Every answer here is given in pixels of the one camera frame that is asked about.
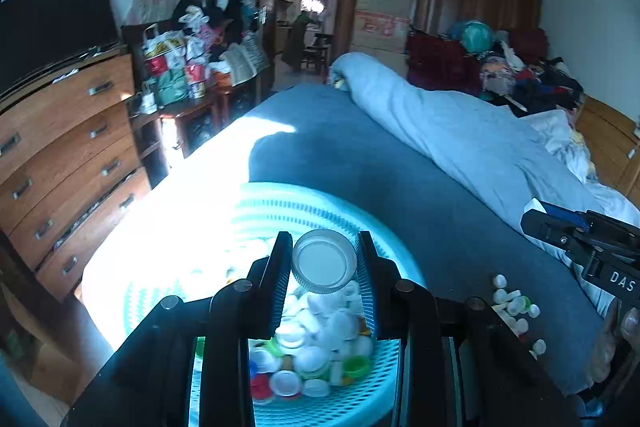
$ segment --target television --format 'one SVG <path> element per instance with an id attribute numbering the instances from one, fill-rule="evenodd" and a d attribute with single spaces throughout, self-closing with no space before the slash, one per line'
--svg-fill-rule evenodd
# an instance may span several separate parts
<path id="1" fill-rule="evenodd" d="M 4 0 L 0 35 L 0 96 L 119 41 L 109 0 Z"/>

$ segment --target metal bolt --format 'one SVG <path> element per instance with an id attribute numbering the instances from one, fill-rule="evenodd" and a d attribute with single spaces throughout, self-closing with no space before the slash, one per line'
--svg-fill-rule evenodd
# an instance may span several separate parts
<path id="1" fill-rule="evenodd" d="M 178 302 L 180 302 L 180 299 L 178 299 L 175 295 L 167 295 L 164 299 L 160 301 L 160 305 L 165 310 L 170 310 L 172 308 L 175 308 Z"/>
<path id="2" fill-rule="evenodd" d="M 475 310 L 477 312 L 484 310 L 484 308 L 486 307 L 486 304 L 484 304 L 484 301 L 479 297 L 471 297 L 467 299 L 466 305 L 469 306 L 472 310 Z"/>
<path id="3" fill-rule="evenodd" d="M 396 283 L 396 290 L 402 293 L 409 293 L 414 290 L 414 282 L 409 279 L 401 279 Z"/>
<path id="4" fill-rule="evenodd" d="M 248 292 L 254 284 L 249 279 L 240 279 L 234 282 L 234 290 L 238 293 Z"/>

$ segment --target drawer handle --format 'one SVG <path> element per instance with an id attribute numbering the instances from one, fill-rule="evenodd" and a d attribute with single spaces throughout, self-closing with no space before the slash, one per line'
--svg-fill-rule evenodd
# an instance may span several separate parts
<path id="1" fill-rule="evenodd" d="M 24 182 L 24 185 L 22 187 L 12 192 L 14 200 L 17 200 L 21 195 L 23 195 L 27 188 L 31 187 L 31 185 L 33 185 L 33 180 L 31 178 L 27 178 L 27 181 Z"/>
<path id="2" fill-rule="evenodd" d="M 51 227 L 53 227 L 53 221 L 49 219 L 44 225 L 40 227 L 39 230 L 36 230 L 36 233 L 34 234 L 36 236 L 36 239 L 42 239 L 44 235 L 49 232 L 49 229 Z"/>
<path id="3" fill-rule="evenodd" d="M 113 87 L 113 82 L 111 82 L 110 80 L 105 82 L 104 84 L 100 84 L 100 86 L 90 87 L 88 89 L 89 96 L 105 92 L 106 90 L 111 89 L 111 87 Z"/>
<path id="4" fill-rule="evenodd" d="M 15 145 L 20 141 L 20 135 L 14 134 L 9 140 L 4 143 L 0 143 L 0 156 L 7 154 Z"/>
<path id="5" fill-rule="evenodd" d="M 111 164 L 105 165 L 102 168 L 102 175 L 107 177 L 109 174 L 111 174 L 111 171 L 113 171 L 113 169 L 117 169 L 118 167 L 120 167 L 120 165 L 122 165 L 122 161 L 114 160 Z"/>
<path id="6" fill-rule="evenodd" d="M 71 270 L 73 270 L 76 267 L 76 264 L 78 264 L 78 257 L 75 255 L 72 255 L 68 261 L 66 261 L 65 266 L 62 267 L 62 275 L 66 275 L 68 274 Z"/>
<path id="7" fill-rule="evenodd" d="M 136 195 L 135 194 L 130 194 L 129 197 L 120 204 L 120 209 L 121 210 L 127 210 L 127 207 L 131 203 L 133 203 L 135 199 L 136 199 Z"/>
<path id="8" fill-rule="evenodd" d="M 89 138 L 92 140 L 100 136 L 100 134 L 104 133 L 109 128 L 108 125 L 103 125 L 102 127 L 98 127 L 98 129 L 94 129 L 89 133 Z"/>

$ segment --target wooden headboard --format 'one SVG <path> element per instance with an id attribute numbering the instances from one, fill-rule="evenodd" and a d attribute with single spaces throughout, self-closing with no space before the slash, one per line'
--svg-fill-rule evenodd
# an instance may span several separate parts
<path id="1" fill-rule="evenodd" d="M 575 128 L 583 136 L 600 181 L 640 207 L 640 139 L 635 122 L 609 105 L 587 98 Z"/>

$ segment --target drawer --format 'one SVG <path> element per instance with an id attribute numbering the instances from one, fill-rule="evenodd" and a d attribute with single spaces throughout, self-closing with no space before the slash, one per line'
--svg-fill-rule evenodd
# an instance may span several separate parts
<path id="1" fill-rule="evenodd" d="M 0 185 L 0 228 L 11 234 L 66 177 L 128 133 L 127 108 L 121 102 L 47 145 Z"/>
<path id="2" fill-rule="evenodd" d="M 44 87 L 0 114 L 0 183 L 79 123 L 133 94 L 130 55 Z"/>
<path id="3" fill-rule="evenodd" d="M 142 199 L 150 190 L 145 169 L 138 169 L 45 261 L 36 279 L 62 301 L 82 276 L 91 256 L 120 222 L 129 204 Z"/>
<path id="4" fill-rule="evenodd" d="M 54 188 L 9 235 L 27 266 L 33 270 L 60 234 L 138 165 L 133 137 L 127 134 Z"/>

